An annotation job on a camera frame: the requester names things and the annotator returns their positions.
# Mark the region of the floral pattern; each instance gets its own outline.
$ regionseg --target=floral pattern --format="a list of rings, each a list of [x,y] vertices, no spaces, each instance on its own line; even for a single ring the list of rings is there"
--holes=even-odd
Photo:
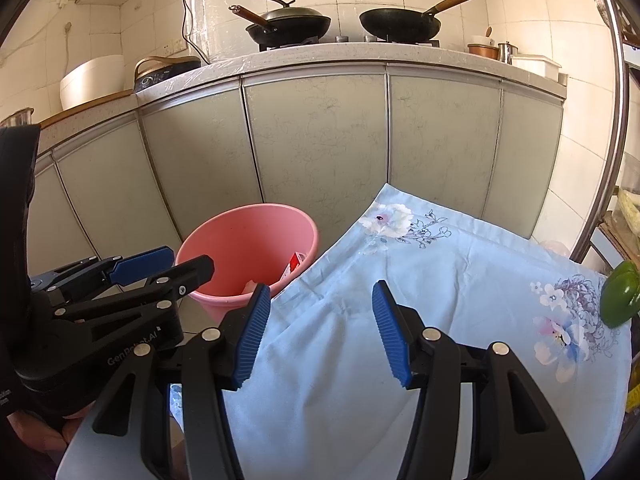
[[[431,228],[447,220],[437,218],[433,209],[427,215],[417,217],[403,204],[380,204],[374,202],[366,213],[358,220],[364,228],[380,241],[386,244],[386,238],[393,238],[403,244],[417,242],[421,249],[425,249],[439,238],[448,238],[451,231],[446,226],[440,226],[437,232]]]
[[[535,317],[542,338],[534,345],[536,359],[543,365],[557,365],[556,380],[567,382],[581,362],[595,361],[597,354],[612,357],[620,330],[607,328],[598,314],[599,296],[591,280],[576,274],[555,284],[530,283],[547,316]]]

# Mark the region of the white countertop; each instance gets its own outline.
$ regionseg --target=white countertop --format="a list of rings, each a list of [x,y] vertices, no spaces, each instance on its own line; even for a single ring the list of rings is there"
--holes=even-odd
[[[138,104],[142,106],[216,80],[261,70],[300,64],[357,61],[400,62],[455,68],[507,79],[563,99],[566,97],[566,88],[561,84],[493,59],[444,48],[383,42],[320,43],[256,52],[247,56],[215,61],[210,65],[158,83],[136,95]]]
[[[397,43],[321,43],[256,52],[247,56],[215,61],[185,74],[158,83],[138,94],[97,105],[44,128],[38,152],[44,153],[76,134],[111,118],[199,86],[241,75],[296,65],[336,62],[386,62],[414,66],[436,66],[462,72],[494,76],[566,98],[561,84],[521,68],[485,57],[434,48]]]

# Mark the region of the white container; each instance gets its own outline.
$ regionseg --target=white container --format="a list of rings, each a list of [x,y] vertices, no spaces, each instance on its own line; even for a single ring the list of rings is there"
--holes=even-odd
[[[475,34],[471,36],[471,43],[476,45],[494,46],[495,41],[492,40],[492,38]]]
[[[512,65],[518,68],[523,68],[534,74],[541,75],[558,82],[558,73],[562,65],[556,63],[547,56],[539,56],[537,54],[518,54],[512,56]]]
[[[62,109],[124,90],[124,56],[103,56],[87,61],[60,81]]]

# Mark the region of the pink bucket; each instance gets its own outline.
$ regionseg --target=pink bucket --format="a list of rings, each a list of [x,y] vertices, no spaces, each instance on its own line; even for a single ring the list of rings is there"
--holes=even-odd
[[[251,294],[242,294],[249,280],[269,285],[273,297],[308,269],[318,252],[318,239],[316,224],[299,209],[247,205],[204,222],[184,241],[175,263],[201,254],[213,259],[213,278],[190,296],[220,323],[229,310],[249,302]],[[280,279],[295,252],[306,258]]]

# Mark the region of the gray cabinet door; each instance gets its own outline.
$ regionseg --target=gray cabinet door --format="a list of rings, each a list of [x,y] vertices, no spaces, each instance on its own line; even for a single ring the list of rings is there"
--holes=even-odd
[[[500,89],[391,76],[390,184],[479,218],[500,117]]]
[[[54,166],[36,177],[27,222],[27,264],[31,276],[95,256],[74,215]]]
[[[84,144],[62,157],[58,167],[101,257],[131,256],[163,245],[180,248],[136,122]]]
[[[264,199],[308,213],[322,253],[386,182],[384,76],[285,80],[246,94]]]
[[[482,220],[529,238],[556,161],[562,103],[540,92],[525,92],[504,91],[494,175]]]
[[[143,121],[156,175],[183,238],[217,214],[261,202],[239,89]]]

